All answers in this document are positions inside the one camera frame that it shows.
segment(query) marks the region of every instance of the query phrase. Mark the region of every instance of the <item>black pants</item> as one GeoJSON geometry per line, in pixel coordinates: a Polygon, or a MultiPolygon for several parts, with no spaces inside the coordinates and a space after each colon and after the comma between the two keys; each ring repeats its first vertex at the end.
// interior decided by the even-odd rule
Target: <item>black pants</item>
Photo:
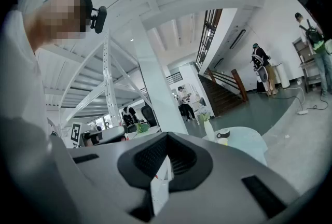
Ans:
{"type": "Polygon", "coordinates": [[[185,110],[185,113],[186,113],[186,116],[187,116],[188,120],[190,119],[189,112],[190,112],[192,118],[195,119],[195,114],[193,113],[192,107],[190,107],[189,104],[182,104],[182,107],[185,110]]]}

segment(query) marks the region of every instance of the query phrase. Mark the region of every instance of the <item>black chair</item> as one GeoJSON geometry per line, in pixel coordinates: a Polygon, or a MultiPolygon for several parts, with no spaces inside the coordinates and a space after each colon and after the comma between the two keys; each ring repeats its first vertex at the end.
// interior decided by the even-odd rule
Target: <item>black chair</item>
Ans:
{"type": "Polygon", "coordinates": [[[151,127],[157,126],[157,121],[155,119],[154,112],[152,111],[149,105],[143,106],[141,112],[151,127]]]}

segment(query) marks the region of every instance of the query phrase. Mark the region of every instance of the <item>round table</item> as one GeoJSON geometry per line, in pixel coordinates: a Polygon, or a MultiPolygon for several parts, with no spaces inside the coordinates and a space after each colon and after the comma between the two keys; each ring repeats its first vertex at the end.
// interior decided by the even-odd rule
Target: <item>round table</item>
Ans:
{"type": "MultiPolygon", "coordinates": [[[[264,153],[268,150],[268,147],[256,130],[248,127],[229,127],[228,129],[230,131],[230,135],[227,138],[228,146],[237,148],[247,153],[260,163],[267,166],[264,153]]],[[[219,138],[217,138],[217,134],[220,130],[214,131],[214,142],[216,143],[219,140],[219,138]]]]}

